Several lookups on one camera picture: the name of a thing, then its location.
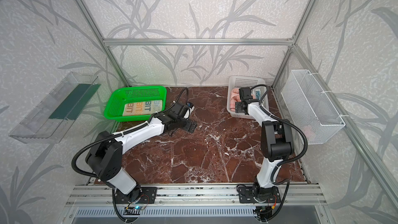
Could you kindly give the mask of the pink towel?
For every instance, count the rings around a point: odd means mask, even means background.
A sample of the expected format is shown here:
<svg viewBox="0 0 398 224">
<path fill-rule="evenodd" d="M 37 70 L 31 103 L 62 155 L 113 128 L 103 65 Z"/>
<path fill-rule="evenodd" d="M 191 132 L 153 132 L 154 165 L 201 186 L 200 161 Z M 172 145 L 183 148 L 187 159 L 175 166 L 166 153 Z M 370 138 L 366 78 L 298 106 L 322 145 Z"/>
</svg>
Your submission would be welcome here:
<svg viewBox="0 0 398 224">
<path fill-rule="evenodd" d="M 230 94 L 230 110 L 235 111 L 236 102 L 241 102 L 239 88 L 233 88 Z"/>
</svg>

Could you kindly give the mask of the cream lettered towel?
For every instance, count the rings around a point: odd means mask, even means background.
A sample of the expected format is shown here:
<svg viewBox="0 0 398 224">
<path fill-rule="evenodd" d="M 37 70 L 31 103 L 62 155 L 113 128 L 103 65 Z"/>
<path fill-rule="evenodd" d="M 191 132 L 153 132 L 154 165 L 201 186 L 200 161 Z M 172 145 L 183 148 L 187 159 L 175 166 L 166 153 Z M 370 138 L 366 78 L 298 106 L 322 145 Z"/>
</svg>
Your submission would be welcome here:
<svg viewBox="0 0 398 224">
<path fill-rule="evenodd" d="M 162 109 L 162 100 L 127 103 L 124 106 L 122 116 L 151 115 L 153 113 L 160 112 Z"/>
</svg>

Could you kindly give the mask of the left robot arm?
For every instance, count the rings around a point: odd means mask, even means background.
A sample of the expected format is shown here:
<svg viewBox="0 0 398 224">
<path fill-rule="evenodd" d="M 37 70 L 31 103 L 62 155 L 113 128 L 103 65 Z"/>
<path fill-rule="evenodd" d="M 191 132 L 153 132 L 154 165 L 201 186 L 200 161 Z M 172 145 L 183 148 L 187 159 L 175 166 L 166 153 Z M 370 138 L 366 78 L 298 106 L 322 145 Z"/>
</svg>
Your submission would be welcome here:
<svg viewBox="0 0 398 224">
<path fill-rule="evenodd" d="M 123 155 L 142 142 L 183 129 L 193 133 L 197 123 L 190 119 L 194 104 L 174 103 L 169 109 L 153 114 L 150 119 L 136 127 L 110 134 L 106 131 L 97 137 L 99 143 L 88 151 L 85 158 L 94 176 L 112 189 L 124 195 L 137 191 L 136 180 L 122 168 Z"/>
</svg>

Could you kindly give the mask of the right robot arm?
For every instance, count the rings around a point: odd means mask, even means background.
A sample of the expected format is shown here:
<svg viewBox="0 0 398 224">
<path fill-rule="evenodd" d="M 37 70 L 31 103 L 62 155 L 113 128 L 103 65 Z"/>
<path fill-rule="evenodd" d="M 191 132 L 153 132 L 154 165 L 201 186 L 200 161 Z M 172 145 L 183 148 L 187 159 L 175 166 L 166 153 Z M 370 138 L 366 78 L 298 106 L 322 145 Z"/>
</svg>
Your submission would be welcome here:
<svg viewBox="0 0 398 224">
<path fill-rule="evenodd" d="M 264 160 L 254 183 L 254 192 L 259 195 L 284 183 L 277 182 L 276 179 L 280 168 L 291 162 L 289 158 L 294 153 L 291 124 L 271 114 L 261 104 L 262 100 L 252 95 L 252 88 L 239 88 L 238 97 L 234 103 L 235 112 L 251 116 L 261 127 Z"/>
</svg>

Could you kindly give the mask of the teal patterned towel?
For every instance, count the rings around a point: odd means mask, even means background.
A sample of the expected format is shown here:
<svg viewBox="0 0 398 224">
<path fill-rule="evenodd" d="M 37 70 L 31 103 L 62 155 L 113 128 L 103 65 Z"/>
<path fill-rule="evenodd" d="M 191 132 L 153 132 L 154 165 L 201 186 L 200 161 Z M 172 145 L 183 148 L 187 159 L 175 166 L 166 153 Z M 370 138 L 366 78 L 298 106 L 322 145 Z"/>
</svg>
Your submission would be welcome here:
<svg viewBox="0 0 398 224">
<path fill-rule="evenodd" d="M 266 99 L 266 89 L 256 88 L 252 90 L 252 93 L 254 94 L 255 99 L 257 99 L 261 104 L 264 103 L 264 100 Z"/>
</svg>

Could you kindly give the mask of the white plastic basket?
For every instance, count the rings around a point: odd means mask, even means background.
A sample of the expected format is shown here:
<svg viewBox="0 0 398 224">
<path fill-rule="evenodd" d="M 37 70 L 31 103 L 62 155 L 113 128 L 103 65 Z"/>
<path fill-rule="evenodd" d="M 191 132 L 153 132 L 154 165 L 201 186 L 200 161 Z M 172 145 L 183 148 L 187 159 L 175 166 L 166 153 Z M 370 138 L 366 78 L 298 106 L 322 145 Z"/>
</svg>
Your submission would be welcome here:
<svg viewBox="0 0 398 224">
<path fill-rule="evenodd" d="M 232 117 L 235 118 L 244 118 L 244 119 L 252 119 L 254 120 L 254 117 L 245 115 L 245 114 L 237 114 L 235 111 L 230 110 L 230 94 L 231 90 L 233 88 L 242 88 L 242 87 L 254 87 L 259 84 L 266 84 L 266 81 L 262 78 L 257 78 L 257 77 L 249 77 L 249 76 L 231 76 L 229 78 L 229 86 L 228 86 L 228 97 L 227 97 L 227 111 L 231 114 Z M 262 104 L 263 107 L 265 107 L 267 110 L 269 110 L 269 105 L 268 105 L 268 94 L 266 96 L 266 99 L 264 100 L 264 103 Z"/>
</svg>

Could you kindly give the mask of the green plastic basket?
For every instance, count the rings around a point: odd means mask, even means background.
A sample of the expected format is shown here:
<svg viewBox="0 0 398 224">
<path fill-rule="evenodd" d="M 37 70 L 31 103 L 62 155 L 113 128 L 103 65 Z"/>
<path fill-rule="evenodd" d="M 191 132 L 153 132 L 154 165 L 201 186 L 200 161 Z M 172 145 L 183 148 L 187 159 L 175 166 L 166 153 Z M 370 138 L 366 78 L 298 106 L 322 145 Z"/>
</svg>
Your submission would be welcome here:
<svg viewBox="0 0 398 224">
<path fill-rule="evenodd" d="M 104 117 L 118 122 L 148 120 L 150 115 L 122 116 L 127 103 L 162 100 L 165 109 L 167 90 L 163 86 L 138 86 L 121 88 L 114 91 L 105 107 Z"/>
</svg>

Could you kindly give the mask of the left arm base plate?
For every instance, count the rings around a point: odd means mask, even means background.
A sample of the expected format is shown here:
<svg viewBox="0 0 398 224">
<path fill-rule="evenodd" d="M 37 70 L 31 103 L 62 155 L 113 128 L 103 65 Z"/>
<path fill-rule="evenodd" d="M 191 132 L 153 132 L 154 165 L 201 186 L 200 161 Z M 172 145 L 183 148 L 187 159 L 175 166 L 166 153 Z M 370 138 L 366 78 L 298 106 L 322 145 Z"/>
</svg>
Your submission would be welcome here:
<svg viewBox="0 0 398 224">
<path fill-rule="evenodd" d="M 125 195 L 117 189 L 115 191 L 116 204 L 154 204 L 157 190 L 157 187 L 136 187 Z"/>
</svg>

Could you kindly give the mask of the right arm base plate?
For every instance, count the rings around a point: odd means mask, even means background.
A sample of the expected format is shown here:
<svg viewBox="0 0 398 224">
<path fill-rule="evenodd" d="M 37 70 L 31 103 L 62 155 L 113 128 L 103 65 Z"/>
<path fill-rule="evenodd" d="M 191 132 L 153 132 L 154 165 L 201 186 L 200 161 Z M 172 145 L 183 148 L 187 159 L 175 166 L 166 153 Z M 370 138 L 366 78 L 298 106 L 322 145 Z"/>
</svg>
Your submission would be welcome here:
<svg viewBox="0 0 398 224">
<path fill-rule="evenodd" d="M 276 186 L 262 188 L 258 184 L 237 185 L 236 190 L 240 203 L 280 203 L 281 197 Z"/>
</svg>

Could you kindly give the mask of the aluminium front rail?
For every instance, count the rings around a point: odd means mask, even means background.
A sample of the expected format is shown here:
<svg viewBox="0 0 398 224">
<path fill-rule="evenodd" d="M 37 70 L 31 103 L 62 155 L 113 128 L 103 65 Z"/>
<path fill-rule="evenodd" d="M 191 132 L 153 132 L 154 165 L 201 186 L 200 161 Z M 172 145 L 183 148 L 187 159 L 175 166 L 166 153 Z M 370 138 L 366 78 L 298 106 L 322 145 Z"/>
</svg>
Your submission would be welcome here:
<svg viewBox="0 0 398 224">
<path fill-rule="evenodd" d="M 243 187 L 237 184 L 153 184 L 156 193 L 145 193 L 143 200 L 153 199 L 151 203 L 139 203 L 148 207 L 163 206 L 239 206 L 244 196 Z M 286 196 L 285 206 L 327 205 L 319 185 L 292 183 L 286 191 L 285 185 L 278 186 L 279 196 Z M 76 186 L 66 204 L 72 206 L 112 206 L 112 190 L 105 185 Z"/>
</svg>

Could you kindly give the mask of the clear acrylic wall shelf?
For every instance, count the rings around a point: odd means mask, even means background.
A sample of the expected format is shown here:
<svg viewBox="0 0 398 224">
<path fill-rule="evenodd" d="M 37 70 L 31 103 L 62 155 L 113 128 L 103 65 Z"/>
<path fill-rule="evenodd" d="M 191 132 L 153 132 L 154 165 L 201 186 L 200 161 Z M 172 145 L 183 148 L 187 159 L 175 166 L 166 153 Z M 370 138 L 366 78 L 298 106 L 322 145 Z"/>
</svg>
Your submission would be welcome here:
<svg viewBox="0 0 398 224">
<path fill-rule="evenodd" d="M 58 144 L 101 85 L 70 72 L 9 134 L 24 144 Z"/>
</svg>

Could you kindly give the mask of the aluminium cage frame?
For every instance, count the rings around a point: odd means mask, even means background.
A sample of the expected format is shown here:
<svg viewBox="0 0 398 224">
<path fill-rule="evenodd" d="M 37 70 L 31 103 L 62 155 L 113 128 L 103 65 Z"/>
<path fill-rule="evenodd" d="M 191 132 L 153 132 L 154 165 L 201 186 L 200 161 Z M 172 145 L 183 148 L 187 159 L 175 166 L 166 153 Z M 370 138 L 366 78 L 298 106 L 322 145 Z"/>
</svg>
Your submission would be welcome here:
<svg viewBox="0 0 398 224">
<path fill-rule="evenodd" d="M 98 25 L 95 23 L 91 12 L 84 0 L 74 0 L 77 4 L 80 12 L 85 18 L 90 29 L 94 32 L 94 36 L 99 42 L 100 48 L 105 52 L 107 58 L 116 69 L 119 77 L 122 79 L 125 85 L 128 85 L 128 81 L 125 74 L 122 72 L 120 65 L 112 55 L 110 46 L 287 46 L 288 51 L 284 56 L 282 65 L 277 73 L 274 80 L 274 84 L 279 81 L 283 70 L 291 57 L 295 55 L 301 65 L 310 70 L 315 76 L 316 82 L 318 82 L 321 88 L 329 91 L 330 87 L 326 84 L 325 80 L 317 74 L 317 70 L 309 59 L 305 58 L 305 55 L 298 45 L 298 41 L 305 29 L 306 24 L 309 22 L 311 14 L 319 0 L 309 0 L 304 13 L 299 21 L 298 27 L 296 28 L 294 35 L 291 38 L 256 38 L 256 39 L 243 39 L 243 38 L 144 38 L 144 39 L 106 39 L 100 33 Z M 376 154 L 374 149 L 365 139 L 356 123 L 349 116 L 348 112 L 344 109 L 342 104 L 337 99 L 336 95 L 332 92 L 328 92 L 329 99 L 332 105 L 336 108 L 337 112 L 342 115 L 345 120 L 345 133 L 350 139 L 352 145 L 357 150 L 358 154 L 367 165 L 369 170 L 372 172 L 374 178 L 380 185 L 388 197 L 391 204 L 398 207 L 398 183 L 390 171 L 387 169 L 382 159 Z"/>
</svg>

